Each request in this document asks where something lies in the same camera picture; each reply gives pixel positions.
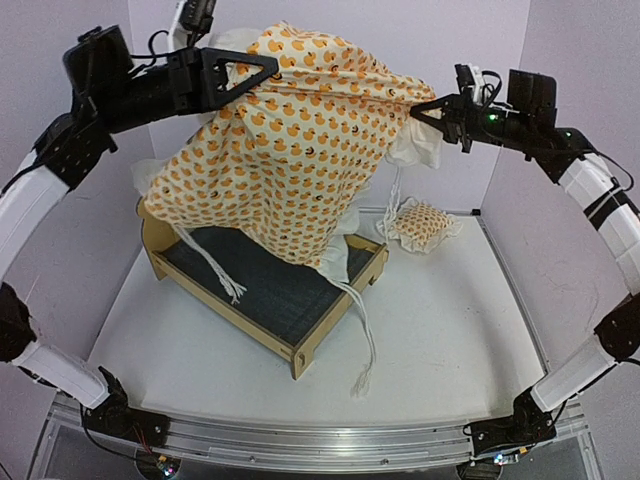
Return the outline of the duck print mattress cushion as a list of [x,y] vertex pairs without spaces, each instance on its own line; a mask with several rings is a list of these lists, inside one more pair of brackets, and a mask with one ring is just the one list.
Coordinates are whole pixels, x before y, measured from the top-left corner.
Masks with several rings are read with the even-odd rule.
[[435,99],[433,88],[341,37],[284,22],[231,30],[211,46],[271,57],[278,70],[204,115],[171,157],[134,164],[146,212],[204,262],[232,304],[249,284],[197,239],[202,228],[241,232],[346,289],[345,235],[379,163],[440,163],[441,134],[410,115]]

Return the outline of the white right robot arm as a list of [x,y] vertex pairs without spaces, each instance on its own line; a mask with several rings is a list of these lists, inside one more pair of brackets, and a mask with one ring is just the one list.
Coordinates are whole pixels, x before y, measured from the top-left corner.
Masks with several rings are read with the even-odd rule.
[[489,70],[455,67],[454,94],[416,105],[412,118],[438,130],[445,142],[469,152],[475,143],[520,152],[570,197],[599,234],[618,269],[627,299],[556,370],[513,402],[503,433],[524,443],[547,414],[584,391],[615,366],[636,362],[639,350],[639,208],[610,171],[612,159],[575,128],[556,124],[556,80],[512,70],[506,82],[488,83]]

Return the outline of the small duck print pillow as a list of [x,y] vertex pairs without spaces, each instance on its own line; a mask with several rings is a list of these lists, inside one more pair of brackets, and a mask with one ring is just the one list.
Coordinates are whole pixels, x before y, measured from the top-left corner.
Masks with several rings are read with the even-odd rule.
[[386,241],[397,242],[409,253],[429,254],[444,240],[456,237],[462,223],[454,215],[410,197],[389,206],[376,228]]

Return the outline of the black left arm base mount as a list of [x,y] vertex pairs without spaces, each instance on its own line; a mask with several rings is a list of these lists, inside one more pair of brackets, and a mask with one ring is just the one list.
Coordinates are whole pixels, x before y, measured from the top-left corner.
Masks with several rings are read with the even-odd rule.
[[169,417],[130,406],[120,381],[102,366],[98,371],[106,380],[108,396],[97,407],[85,410],[83,426],[92,432],[148,447],[164,446],[169,433]]

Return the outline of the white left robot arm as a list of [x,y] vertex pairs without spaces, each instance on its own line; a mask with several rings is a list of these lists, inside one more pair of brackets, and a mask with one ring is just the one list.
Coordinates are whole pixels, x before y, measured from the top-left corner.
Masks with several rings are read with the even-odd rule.
[[[214,112],[278,71],[275,60],[251,59],[240,49],[248,29],[220,35],[197,47],[183,27],[169,33],[166,65],[134,68],[119,26],[96,27],[79,36],[63,56],[72,85],[72,109],[37,139],[20,170],[1,192],[1,270],[7,272],[56,205],[86,178],[113,134],[176,115]],[[128,396],[108,370],[41,342],[27,305],[8,284],[1,286],[1,360],[94,410],[114,437],[134,428]]]

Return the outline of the aluminium front rail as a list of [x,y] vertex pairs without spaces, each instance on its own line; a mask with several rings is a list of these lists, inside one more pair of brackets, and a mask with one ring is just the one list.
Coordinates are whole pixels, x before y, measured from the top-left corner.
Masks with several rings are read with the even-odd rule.
[[[69,420],[87,429],[75,401],[59,395],[51,418]],[[462,424],[335,427],[292,426],[201,419],[169,415],[166,443],[150,447],[180,459],[225,466],[283,472],[364,473],[413,471],[470,460],[507,457],[518,450],[475,458]],[[92,432],[106,440],[122,440]]]

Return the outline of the wooden pet bed frame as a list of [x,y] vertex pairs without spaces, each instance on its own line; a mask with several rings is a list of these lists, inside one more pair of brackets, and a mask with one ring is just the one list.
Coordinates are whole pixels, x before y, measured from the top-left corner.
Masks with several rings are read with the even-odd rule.
[[169,224],[143,205],[142,241],[157,279],[170,278],[222,318],[291,366],[298,380],[316,348],[340,321],[353,300],[315,270],[288,264],[235,229],[204,228],[194,237],[206,249],[219,247],[222,264],[247,288],[238,304],[197,252]]

